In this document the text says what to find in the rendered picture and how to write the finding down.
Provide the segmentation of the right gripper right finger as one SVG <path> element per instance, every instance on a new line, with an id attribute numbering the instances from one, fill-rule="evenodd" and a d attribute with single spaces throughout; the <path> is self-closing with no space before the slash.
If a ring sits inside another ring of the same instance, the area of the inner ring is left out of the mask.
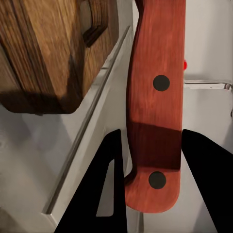
<path id="1" fill-rule="evenodd" d="M 182 149 L 218 233 L 233 233 L 233 154 L 208 137 L 182 130 Z"/>

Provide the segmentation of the cutting board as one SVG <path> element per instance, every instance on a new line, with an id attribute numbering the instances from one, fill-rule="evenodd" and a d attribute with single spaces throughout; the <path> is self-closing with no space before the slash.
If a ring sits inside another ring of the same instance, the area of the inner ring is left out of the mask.
<path id="1" fill-rule="evenodd" d="M 118 41 L 117 0 L 89 0 L 92 27 L 83 36 L 86 1 L 0 0 L 0 40 L 40 113 L 74 113 Z"/>

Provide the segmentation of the parer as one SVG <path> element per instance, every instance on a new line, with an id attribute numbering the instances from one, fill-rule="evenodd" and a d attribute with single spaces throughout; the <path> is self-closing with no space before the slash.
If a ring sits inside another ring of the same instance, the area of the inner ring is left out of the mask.
<path id="1" fill-rule="evenodd" d="M 180 194 L 186 0 L 135 0 L 139 11 L 126 87 L 132 171 L 125 202 L 171 209 Z"/>

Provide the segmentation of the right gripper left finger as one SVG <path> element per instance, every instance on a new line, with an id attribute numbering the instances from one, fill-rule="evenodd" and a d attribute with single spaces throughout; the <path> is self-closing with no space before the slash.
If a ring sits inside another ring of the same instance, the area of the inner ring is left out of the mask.
<path id="1" fill-rule="evenodd" d="M 96 216 L 112 160 L 115 160 L 114 214 Z M 54 233 L 128 233 L 120 129 L 104 137 Z"/>

